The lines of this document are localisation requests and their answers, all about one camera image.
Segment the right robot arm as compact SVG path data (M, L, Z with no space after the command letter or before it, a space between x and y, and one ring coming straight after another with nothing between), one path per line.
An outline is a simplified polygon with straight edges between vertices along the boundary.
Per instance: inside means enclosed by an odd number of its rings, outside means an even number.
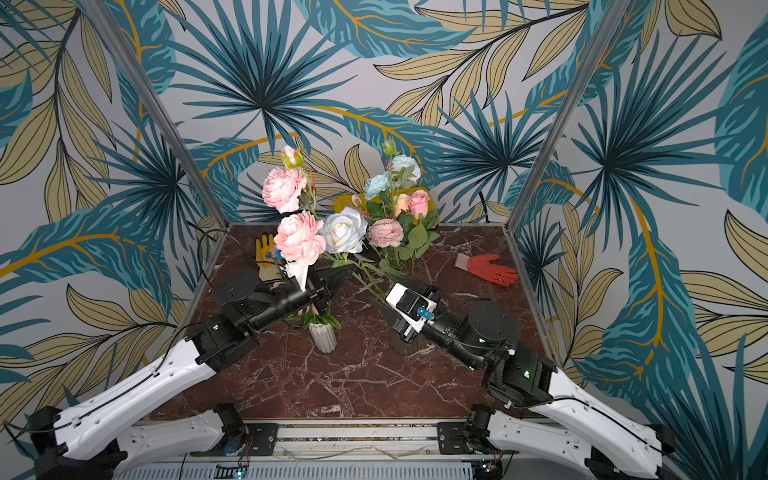
M441 304L436 287L397 283L386 303L401 340L422 336L483 372L483 388L503 405L477 404L463 424L440 424L442 454L527 453L592 479L664 478L673 433L630 420L521 345L521 323L496 302L477 299L458 318Z

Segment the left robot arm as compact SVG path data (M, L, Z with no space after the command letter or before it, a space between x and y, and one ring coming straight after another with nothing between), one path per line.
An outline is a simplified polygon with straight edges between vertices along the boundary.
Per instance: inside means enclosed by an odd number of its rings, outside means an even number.
M248 356L257 334L273 323L312 309L325 312L354 269L312 266L305 283L269 283L257 267L232 272L214 286L218 314L194 325L159 359L86 402L44 407L30 417L35 477L111 479L177 455L240 454L248 429L231 404L158 425L140 421Z

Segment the glass vase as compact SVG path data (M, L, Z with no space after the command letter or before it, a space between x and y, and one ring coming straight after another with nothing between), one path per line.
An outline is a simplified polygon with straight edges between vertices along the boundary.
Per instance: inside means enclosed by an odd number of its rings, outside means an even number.
M396 283L415 290L420 288L420 280L407 277L403 272L396 271L390 267L384 268L383 271L385 280L382 281L381 286L386 287L384 296L389 294ZM415 354L420 348L420 340L417 337L417 333L410 328L407 322L395 311L395 308L391 306L386 299L382 300L381 311L386 322L392 329L392 333L390 334L391 348L397 353L405 356Z

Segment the white ribbed vase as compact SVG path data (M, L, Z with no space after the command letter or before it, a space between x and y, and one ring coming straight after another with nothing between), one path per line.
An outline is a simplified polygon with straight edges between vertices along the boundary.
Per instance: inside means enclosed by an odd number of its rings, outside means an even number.
M324 354L333 352L337 347L335 328L329 324L312 323L308 326L316 347Z

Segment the tulip bouquet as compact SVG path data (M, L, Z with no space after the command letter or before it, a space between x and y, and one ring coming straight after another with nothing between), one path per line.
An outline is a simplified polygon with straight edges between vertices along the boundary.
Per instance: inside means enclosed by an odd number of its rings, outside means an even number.
M289 327L301 329L308 329L312 325L331 326L337 330L341 329L340 322L331 313L320 313L314 305L304 307L289 315L285 323Z

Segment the white rose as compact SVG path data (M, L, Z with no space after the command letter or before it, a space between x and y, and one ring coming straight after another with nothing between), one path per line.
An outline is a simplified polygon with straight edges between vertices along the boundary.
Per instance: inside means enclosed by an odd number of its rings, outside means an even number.
M345 207L323 221L320 235L329 254L361 253L367 228L368 223L358 210Z

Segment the yellow work glove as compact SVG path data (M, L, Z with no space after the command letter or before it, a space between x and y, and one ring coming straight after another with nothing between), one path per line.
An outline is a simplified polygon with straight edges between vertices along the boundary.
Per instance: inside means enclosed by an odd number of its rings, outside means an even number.
M254 240L255 259L259 267L259 276L263 281L278 280L281 272L278 267L277 249L273 235L260 235Z

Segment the red work glove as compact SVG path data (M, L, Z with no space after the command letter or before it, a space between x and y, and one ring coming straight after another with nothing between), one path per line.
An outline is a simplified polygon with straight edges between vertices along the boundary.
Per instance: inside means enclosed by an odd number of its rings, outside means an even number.
M454 267L495 285L510 287L520 280L518 272L511 267L496 264L499 255L468 256L459 253Z

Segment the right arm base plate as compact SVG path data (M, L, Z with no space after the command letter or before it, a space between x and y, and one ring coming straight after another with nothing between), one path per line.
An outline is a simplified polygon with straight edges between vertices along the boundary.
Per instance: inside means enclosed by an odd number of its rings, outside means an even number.
M441 455L469 455L481 452L476 446L474 429L466 422L438 422L437 441Z

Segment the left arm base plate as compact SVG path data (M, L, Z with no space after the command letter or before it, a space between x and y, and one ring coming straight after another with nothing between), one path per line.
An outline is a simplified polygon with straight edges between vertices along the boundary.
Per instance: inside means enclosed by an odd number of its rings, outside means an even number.
M244 457L270 457L274 453L279 425L277 423L246 423Z

